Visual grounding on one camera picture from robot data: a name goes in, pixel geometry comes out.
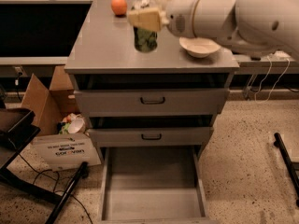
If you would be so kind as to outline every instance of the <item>drawer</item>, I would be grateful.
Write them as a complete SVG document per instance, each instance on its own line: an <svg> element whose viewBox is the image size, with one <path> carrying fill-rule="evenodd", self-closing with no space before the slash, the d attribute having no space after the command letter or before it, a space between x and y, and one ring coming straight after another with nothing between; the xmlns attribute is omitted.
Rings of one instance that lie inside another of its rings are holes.
<svg viewBox="0 0 299 224"><path fill-rule="evenodd" d="M191 147L108 148L100 200L99 223L218 223Z"/></svg>
<svg viewBox="0 0 299 224"><path fill-rule="evenodd" d="M227 89L162 91L75 91L84 117L217 114Z"/></svg>
<svg viewBox="0 0 299 224"><path fill-rule="evenodd" d="M97 147L204 146L213 128L90 129L88 134Z"/></svg>

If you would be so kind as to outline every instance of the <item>gray tabletop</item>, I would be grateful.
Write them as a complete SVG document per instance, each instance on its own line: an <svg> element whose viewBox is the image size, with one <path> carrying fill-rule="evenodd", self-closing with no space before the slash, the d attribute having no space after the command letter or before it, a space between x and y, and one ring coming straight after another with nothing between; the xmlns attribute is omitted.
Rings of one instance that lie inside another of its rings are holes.
<svg viewBox="0 0 299 224"><path fill-rule="evenodd" d="M128 0L128 7L134 1ZM135 49L133 27L126 17L114 16L110 0L94 0L68 58L69 74L231 72L238 69L232 52L221 48L204 59L193 58L166 28L158 33L150 53Z"/></svg>

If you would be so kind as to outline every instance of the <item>white cable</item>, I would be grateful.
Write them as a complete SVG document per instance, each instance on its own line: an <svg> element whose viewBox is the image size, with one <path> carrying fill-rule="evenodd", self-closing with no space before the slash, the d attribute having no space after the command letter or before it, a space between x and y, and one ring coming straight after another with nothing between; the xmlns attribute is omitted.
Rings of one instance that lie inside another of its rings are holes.
<svg viewBox="0 0 299 224"><path fill-rule="evenodd" d="M259 90L254 94L254 101L255 101L256 103L258 103L258 104L264 103L264 102L266 102L266 101L268 101L268 100L270 99L270 96L271 96L272 91L274 90L275 86L276 86L277 83L280 81L280 79L282 78L282 76L287 72L287 70L288 70L288 68L289 68L289 66L290 66L290 63L291 63L290 60L289 60L289 58L287 58L287 60L288 60L288 65L287 65L287 67L284 69L284 71L281 73L281 75L279 76L278 80L274 83L274 85L273 85L271 91L269 92L268 98L267 98L266 100L264 100L264 101L260 101L260 102L258 102L258 101L256 100L256 95L257 95L258 92L261 91L261 89L262 89L262 83L263 83L263 81L267 78L267 76L269 75L270 70L271 70L271 68L272 68L272 62L271 62L271 60L269 59L268 56L267 56L267 59L268 59L269 62L270 62L270 68L269 68L269 70L268 70L267 75L266 75L266 76L264 77L264 79L261 81Z"/></svg>

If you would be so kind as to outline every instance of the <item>cardboard box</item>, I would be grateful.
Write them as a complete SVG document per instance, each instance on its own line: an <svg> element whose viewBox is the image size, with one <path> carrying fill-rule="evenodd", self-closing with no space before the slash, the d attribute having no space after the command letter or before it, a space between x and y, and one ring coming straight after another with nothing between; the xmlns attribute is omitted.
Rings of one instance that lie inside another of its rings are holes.
<svg viewBox="0 0 299 224"><path fill-rule="evenodd" d="M36 137L32 145L53 171L79 168L84 161L101 164L92 140L83 133Z"/></svg>
<svg viewBox="0 0 299 224"><path fill-rule="evenodd" d="M39 136L57 133L57 124L63 120L63 116L49 90L34 74L21 101L21 107L35 112L32 124L40 128Z"/></svg>
<svg viewBox="0 0 299 224"><path fill-rule="evenodd" d="M64 71L64 65L55 67L49 90L63 116L79 113L74 88L69 75Z"/></svg>

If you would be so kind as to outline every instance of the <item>power outlet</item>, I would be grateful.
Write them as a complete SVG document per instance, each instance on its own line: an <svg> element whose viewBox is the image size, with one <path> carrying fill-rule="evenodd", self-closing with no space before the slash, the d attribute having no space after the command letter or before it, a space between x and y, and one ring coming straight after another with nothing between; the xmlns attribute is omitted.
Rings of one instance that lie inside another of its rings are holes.
<svg viewBox="0 0 299 224"><path fill-rule="evenodd" d="M28 77L22 66L13 66L17 76L19 77Z"/></svg>

